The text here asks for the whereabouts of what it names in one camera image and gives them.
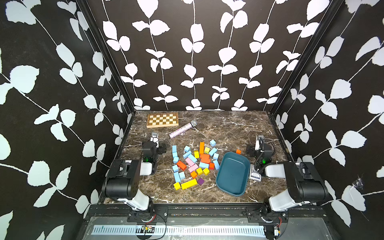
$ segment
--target light blue block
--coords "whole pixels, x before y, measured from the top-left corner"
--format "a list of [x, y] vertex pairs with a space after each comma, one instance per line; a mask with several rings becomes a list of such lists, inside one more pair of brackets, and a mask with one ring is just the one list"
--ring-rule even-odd
[[175, 182], [181, 182], [180, 175], [178, 172], [173, 173], [173, 176], [175, 176]]
[[208, 163], [204, 163], [204, 162], [200, 162], [199, 167], [201, 167], [201, 169], [209, 168], [209, 164]]
[[194, 162], [194, 163], [197, 162], [197, 159], [192, 154], [189, 154], [188, 157], [189, 157], [190, 160], [192, 160], [192, 162]]
[[215, 142], [215, 140], [211, 140], [211, 141], [209, 142], [209, 144], [210, 144], [212, 147], [214, 147], [214, 146], [216, 145], [216, 142]]
[[188, 152], [184, 153], [183, 158], [186, 159], [191, 154], [192, 154], [192, 152], [188, 151]]
[[213, 156], [213, 154], [214, 153], [216, 153], [217, 152], [217, 149], [214, 147], [214, 148], [212, 148], [212, 150], [211, 151], [209, 151], [209, 156]]
[[220, 164], [217, 160], [214, 160], [213, 163], [215, 164], [215, 169], [218, 170], [220, 168]]
[[185, 178], [185, 173], [184, 172], [179, 172], [179, 177], [180, 177], [180, 180], [184, 179]]
[[172, 166], [173, 172], [178, 172], [179, 167], [177, 165]]

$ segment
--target wallpaper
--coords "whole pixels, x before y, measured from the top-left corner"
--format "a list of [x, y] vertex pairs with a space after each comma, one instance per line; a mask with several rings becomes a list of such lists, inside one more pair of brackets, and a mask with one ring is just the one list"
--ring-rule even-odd
[[0, 9], [0, 239], [74, 239], [131, 115], [75, 2]]
[[346, 0], [275, 116], [293, 158], [325, 180], [343, 239], [382, 238], [383, 9]]
[[137, 110], [265, 110], [329, 0], [89, 1]]

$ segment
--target brown marble surface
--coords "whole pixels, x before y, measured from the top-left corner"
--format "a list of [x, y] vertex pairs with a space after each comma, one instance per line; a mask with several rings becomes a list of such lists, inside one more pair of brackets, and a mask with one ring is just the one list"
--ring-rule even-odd
[[[217, 170], [211, 170], [202, 177], [205, 182], [202, 186], [196, 185], [191, 188], [175, 190], [175, 183], [172, 171], [172, 145], [177, 145], [177, 153], [182, 162], [184, 147], [191, 147], [191, 150], [199, 150], [200, 142], [204, 141], [209, 145], [209, 141], [216, 141], [218, 149], [219, 163], [226, 152], [235, 152], [236, 149], [242, 151], [242, 155], [254, 163], [255, 158], [246, 155], [246, 145], [254, 144], [256, 136], [262, 134], [267, 141], [276, 144], [276, 154], [274, 161], [286, 161], [281, 145], [277, 140], [266, 112], [259, 111], [179, 111], [179, 126], [147, 128], [146, 120], [152, 111], [137, 111], [129, 131], [127, 142], [121, 157], [123, 159], [138, 159], [141, 154], [141, 142], [146, 141], [151, 132], [158, 132], [160, 145], [167, 146], [167, 153], [160, 155], [157, 171], [154, 175], [142, 176], [139, 189], [146, 195], [152, 197], [155, 203], [196, 203], [196, 202], [262, 202], [267, 197], [276, 195], [286, 189], [284, 179], [263, 178], [261, 182], [248, 180], [247, 189], [240, 197], [231, 196], [222, 192], [216, 187]], [[168, 134], [192, 119], [197, 119], [199, 123], [195, 129], [187, 130], [184, 135], [170, 139]], [[191, 180], [188, 169], [185, 171], [186, 178], [182, 183]]]

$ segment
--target chessboard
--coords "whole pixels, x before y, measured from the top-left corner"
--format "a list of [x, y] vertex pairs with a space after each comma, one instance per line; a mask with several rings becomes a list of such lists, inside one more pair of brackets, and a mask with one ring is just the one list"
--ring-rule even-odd
[[151, 113], [148, 114], [147, 128], [171, 127], [179, 125], [179, 113]]

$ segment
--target teal plastic tray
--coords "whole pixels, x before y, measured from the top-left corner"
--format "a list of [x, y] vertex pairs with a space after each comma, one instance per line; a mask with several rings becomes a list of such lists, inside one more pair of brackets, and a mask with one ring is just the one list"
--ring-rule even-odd
[[223, 156], [217, 173], [217, 187], [236, 197], [243, 195], [247, 187], [250, 167], [251, 164], [246, 157], [227, 152]]

